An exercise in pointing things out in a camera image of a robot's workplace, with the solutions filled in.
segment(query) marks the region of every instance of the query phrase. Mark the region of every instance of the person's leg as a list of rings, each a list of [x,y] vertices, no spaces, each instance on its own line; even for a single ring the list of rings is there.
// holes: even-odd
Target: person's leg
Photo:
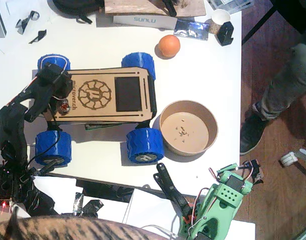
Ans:
[[[293,48],[291,60],[266,88],[262,100],[253,106],[262,120],[276,118],[306,92],[306,33]]]
[[[306,92],[306,33],[292,50],[290,61],[271,81],[262,100],[253,105],[255,114],[245,120],[240,132],[241,155],[257,146],[269,120]]]

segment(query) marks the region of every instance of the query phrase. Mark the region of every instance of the green 3d-printed robot hand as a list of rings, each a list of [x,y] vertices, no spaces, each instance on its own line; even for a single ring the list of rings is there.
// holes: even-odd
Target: green 3d-printed robot hand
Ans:
[[[184,198],[178,191],[174,193],[168,190],[176,190],[176,188],[168,175],[165,165],[159,163],[157,165],[158,178],[156,179],[155,175],[155,180],[158,182],[158,179],[164,178],[165,183],[163,181],[158,182],[160,187],[167,198],[178,205],[182,214],[186,213],[181,218],[179,236],[187,240],[224,240],[243,197],[250,193],[253,183],[262,182],[262,173],[259,167],[257,160],[246,162],[243,166],[232,164],[217,171],[217,176],[210,168],[211,174],[219,184],[212,185],[201,204],[196,204],[199,197],[197,196],[195,207],[190,211],[187,210],[188,204],[178,204],[179,201],[176,199]],[[242,176],[245,172],[248,175],[242,177],[239,172],[242,172]]]
[[[196,210],[192,213],[196,216],[195,221],[191,221],[193,225],[181,220],[179,235],[188,240],[224,240],[243,197],[252,189],[253,183],[248,179],[256,179],[260,172],[259,167],[257,161],[252,160],[243,167],[237,164],[224,167],[217,171],[217,176],[210,169],[219,184],[213,184],[204,201],[197,204]],[[240,169],[247,169],[249,174],[241,177],[235,173]]]

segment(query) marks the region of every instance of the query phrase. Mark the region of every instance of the wooden rover top plate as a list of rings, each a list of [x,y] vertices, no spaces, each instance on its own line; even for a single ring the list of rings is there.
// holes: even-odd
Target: wooden rover top plate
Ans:
[[[68,71],[73,90],[67,100],[70,111],[57,111],[65,123],[139,123],[152,118],[148,72],[139,67]],[[52,120],[49,112],[45,113]]]

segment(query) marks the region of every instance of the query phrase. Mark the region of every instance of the black screen panel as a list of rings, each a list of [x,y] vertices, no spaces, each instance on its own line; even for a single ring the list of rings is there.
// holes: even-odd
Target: black screen panel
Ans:
[[[116,111],[138,112],[142,110],[141,91],[138,76],[115,78]]]

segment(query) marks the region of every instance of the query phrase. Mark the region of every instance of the striped fur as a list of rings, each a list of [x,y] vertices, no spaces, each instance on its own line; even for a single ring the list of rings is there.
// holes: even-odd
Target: striped fur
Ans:
[[[97,218],[44,216],[0,222],[0,240],[164,240],[146,230]]]

